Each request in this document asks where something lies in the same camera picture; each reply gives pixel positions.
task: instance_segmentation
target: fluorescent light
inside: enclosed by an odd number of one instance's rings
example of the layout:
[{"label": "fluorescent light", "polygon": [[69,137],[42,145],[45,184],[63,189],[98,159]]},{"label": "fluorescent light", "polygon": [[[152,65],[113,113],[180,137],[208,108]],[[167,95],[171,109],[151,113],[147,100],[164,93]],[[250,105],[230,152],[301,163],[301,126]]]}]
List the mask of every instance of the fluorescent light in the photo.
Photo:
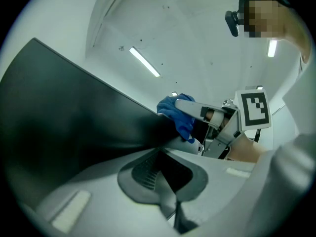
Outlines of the fluorescent light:
[{"label": "fluorescent light", "polygon": [[269,42],[269,50],[268,50],[268,56],[274,57],[276,53],[277,48],[277,41],[276,40],[270,40]]},{"label": "fluorescent light", "polygon": [[131,47],[129,51],[130,51],[141,63],[143,63],[143,64],[145,65],[145,67],[148,68],[148,70],[154,74],[155,77],[159,77],[159,76],[160,76],[160,74],[153,68],[152,65],[150,65],[150,63],[140,54],[140,52],[137,51],[136,48]]}]

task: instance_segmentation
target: person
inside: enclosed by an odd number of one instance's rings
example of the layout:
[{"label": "person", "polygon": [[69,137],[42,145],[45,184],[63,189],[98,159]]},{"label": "person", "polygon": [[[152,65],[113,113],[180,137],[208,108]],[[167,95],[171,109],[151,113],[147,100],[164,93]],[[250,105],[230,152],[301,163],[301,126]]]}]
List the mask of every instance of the person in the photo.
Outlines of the person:
[{"label": "person", "polygon": [[251,37],[286,40],[301,53],[300,75],[312,60],[311,34],[301,17],[283,0],[239,0],[238,11],[244,31]]},{"label": "person", "polygon": [[[298,77],[314,59],[312,37],[300,16],[283,0],[239,0],[239,21],[250,37],[286,40],[301,53]],[[211,119],[212,111],[206,114]],[[225,118],[222,127],[228,123]],[[258,143],[241,135],[232,145],[228,158],[256,163],[267,150]]]}]

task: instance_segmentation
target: ceiling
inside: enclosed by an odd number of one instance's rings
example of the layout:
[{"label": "ceiling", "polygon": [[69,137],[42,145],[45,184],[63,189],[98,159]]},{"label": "ceiling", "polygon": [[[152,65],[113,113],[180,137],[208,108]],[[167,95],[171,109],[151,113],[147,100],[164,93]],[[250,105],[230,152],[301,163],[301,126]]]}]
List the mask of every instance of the ceiling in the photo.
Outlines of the ceiling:
[{"label": "ceiling", "polygon": [[[245,38],[242,31],[235,38],[229,31],[224,15],[237,5],[238,0],[116,0],[91,53],[156,103],[176,91],[221,105],[236,90],[259,85],[267,66],[266,39]],[[160,77],[129,52],[132,46]]]}]

